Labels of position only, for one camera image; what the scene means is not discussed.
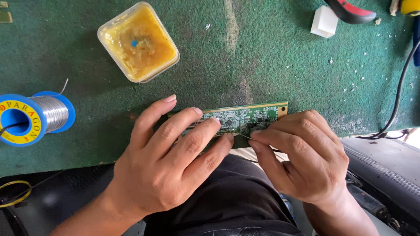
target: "fingernail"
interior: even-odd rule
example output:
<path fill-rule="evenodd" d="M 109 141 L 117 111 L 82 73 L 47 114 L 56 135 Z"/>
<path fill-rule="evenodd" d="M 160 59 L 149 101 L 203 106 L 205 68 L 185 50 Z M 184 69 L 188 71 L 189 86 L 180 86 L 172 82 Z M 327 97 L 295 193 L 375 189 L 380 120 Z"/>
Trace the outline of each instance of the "fingernail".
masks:
<path fill-rule="evenodd" d="M 218 124 L 220 124 L 220 119 L 217 117 L 210 117 L 209 119 L 212 119 L 214 121 L 216 121 Z"/>
<path fill-rule="evenodd" d="M 203 112 L 200 110 L 200 108 L 192 108 L 194 109 L 199 115 L 202 115 Z"/>
<path fill-rule="evenodd" d="M 228 138 L 229 138 L 232 142 L 234 142 L 234 141 L 235 141 L 235 138 L 234 138 L 234 136 L 233 136 L 231 133 L 227 133 L 226 135 L 228 136 Z"/>
<path fill-rule="evenodd" d="M 252 142 L 252 148 L 254 149 L 255 153 L 259 153 L 260 152 L 260 146 L 258 145 L 257 142 Z"/>
<path fill-rule="evenodd" d="M 169 97 L 167 97 L 167 98 L 164 98 L 163 99 L 163 101 L 164 102 L 172 102 L 172 101 L 174 101 L 176 99 L 176 95 L 175 94 L 172 94 L 171 96 L 169 96 Z"/>
<path fill-rule="evenodd" d="M 261 133 L 261 130 L 253 131 L 253 132 L 251 132 L 251 137 L 256 135 L 256 134 L 259 134 L 259 133 Z"/>

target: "green circuit board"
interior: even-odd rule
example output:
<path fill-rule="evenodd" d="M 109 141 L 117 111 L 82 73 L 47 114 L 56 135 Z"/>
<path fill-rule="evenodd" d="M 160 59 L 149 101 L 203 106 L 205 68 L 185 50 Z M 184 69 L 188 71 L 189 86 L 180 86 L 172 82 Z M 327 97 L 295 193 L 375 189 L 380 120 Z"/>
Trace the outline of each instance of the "green circuit board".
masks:
<path fill-rule="evenodd" d="M 266 129 L 271 123 L 287 115 L 288 102 L 272 102 L 238 107 L 219 108 L 202 110 L 202 119 L 192 123 L 180 135 L 178 141 L 187 135 L 194 127 L 210 117 L 219 118 L 221 128 L 214 136 L 218 137 L 224 133 L 231 133 L 234 136 L 242 134 L 250 136 L 252 131 Z"/>

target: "workbench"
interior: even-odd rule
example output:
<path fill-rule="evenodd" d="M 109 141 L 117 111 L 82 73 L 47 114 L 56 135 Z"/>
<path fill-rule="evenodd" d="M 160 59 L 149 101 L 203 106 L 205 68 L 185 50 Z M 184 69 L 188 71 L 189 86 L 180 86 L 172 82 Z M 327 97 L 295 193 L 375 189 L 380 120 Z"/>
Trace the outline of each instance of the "workbench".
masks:
<path fill-rule="evenodd" d="M 151 0 L 181 59 L 138 84 L 97 38 L 102 24 L 135 3 L 9 2 L 13 23 L 0 24 L 0 94 L 59 92 L 69 78 L 64 95 L 76 122 L 28 147 L 0 143 L 0 177 L 113 163 L 137 116 L 171 94 L 174 111 L 288 101 L 289 113 L 315 109 L 340 137 L 377 132 L 412 48 L 412 18 L 390 16 L 390 1 L 352 0 L 381 24 L 339 21 L 325 39 L 310 33 L 322 0 Z M 419 76 L 411 63 L 390 129 L 420 126 Z"/>

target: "pliers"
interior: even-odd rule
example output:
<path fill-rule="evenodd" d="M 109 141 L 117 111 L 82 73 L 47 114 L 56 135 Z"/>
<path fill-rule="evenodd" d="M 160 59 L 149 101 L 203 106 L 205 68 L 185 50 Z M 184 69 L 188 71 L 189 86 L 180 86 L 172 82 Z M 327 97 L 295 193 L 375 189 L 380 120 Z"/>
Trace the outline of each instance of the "pliers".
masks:
<path fill-rule="evenodd" d="M 370 22 L 376 17 L 376 13 L 370 10 L 357 8 L 346 0 L 325 0 L 330 8 L 342 21 L 349 24 L 362 24 Z"/>

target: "metal grille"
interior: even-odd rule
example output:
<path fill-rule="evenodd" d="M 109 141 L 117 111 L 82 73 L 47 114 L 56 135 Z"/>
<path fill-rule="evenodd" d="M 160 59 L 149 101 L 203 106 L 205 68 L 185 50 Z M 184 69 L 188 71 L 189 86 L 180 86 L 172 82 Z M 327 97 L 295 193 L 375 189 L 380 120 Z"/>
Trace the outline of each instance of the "metal grille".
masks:
<path fill-rule="evenodd" d="M 378 163 L 374 159 L 366 156 L 365 154 L 357 151 L 356 149 L 348 146 L 347 144 L 343 143 L 344 150 L 353 155 L 355 158 L 361 160 L 366 165 L 374 168 L 375 170 L 379 171 L 381 174 L 385 175 L 386 177 L 390 178 L 395 183 L 399 184 L 406 190 L 410 191 L 417 197 L 420 197 L 420 186 L 411 182 L 410 180 L 402 177 L 401 175 L 395 173 L 394 171 L 390 170 L 388 167 L 383 166 L 382 164 Z"/>

